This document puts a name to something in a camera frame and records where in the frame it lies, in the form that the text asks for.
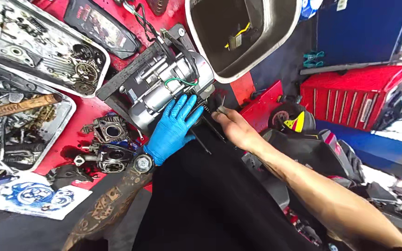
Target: green wire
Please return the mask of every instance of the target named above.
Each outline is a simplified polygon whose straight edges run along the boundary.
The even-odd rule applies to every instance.
[[[164,85],[167,86],[167,83],[170,82],[170,81],[172,81],[172,80],[178,80],[178,81],[181,81],[182,83],[185,83],[185,84],[188,84],[188,85],[197,85],[197,84],[198,84],[198,79],[195,80],[195,81],[193,81],[193,82],[187,82],[187,81],[185,81],[185,80],[183,80],[183,79],[180,79],[180,78],[171,78],[171,79],[167,79],[167,80],[164,82]]]

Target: tattooed forearm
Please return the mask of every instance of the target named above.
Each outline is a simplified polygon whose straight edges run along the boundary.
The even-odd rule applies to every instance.
[[[83,238],[98,239],[116,222],[121,221],[139,190],[151,180],[152,174],[139,175],[132,171],[107,192],[83,215],[69,234],[62,251],[69,250]]]

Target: blue nitrile glove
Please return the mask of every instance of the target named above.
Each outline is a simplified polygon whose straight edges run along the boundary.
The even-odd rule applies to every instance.
[[[187,142],[195,139],[194,135],[186,135],[187,131],[198,120],[204,107],[200,106],[185,121],[197,101],[196,95],[192,95],[187,103],[187,95],[184,94],[175,105],[175,100],[170,101],[162,114],[162,118],[154,129],[148,145],[144,151],[153,157],[157,166],[181,149]]]

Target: wristwatch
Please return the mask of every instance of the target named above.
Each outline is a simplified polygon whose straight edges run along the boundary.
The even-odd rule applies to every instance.
[[[133,161],[133,170],[138,174],[149,174],[154,168],[153,157],[141,149]]]

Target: blue wall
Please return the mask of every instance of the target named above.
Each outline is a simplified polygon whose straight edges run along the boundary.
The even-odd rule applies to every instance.
[[[402,44],[402,0],[349,0],[344,10],[317,14],[325,65],[388,61]]]
[[[316,128],[330,129],[338,139],[347,142],[367,166],[402,178],[401,141],[319,120]]]

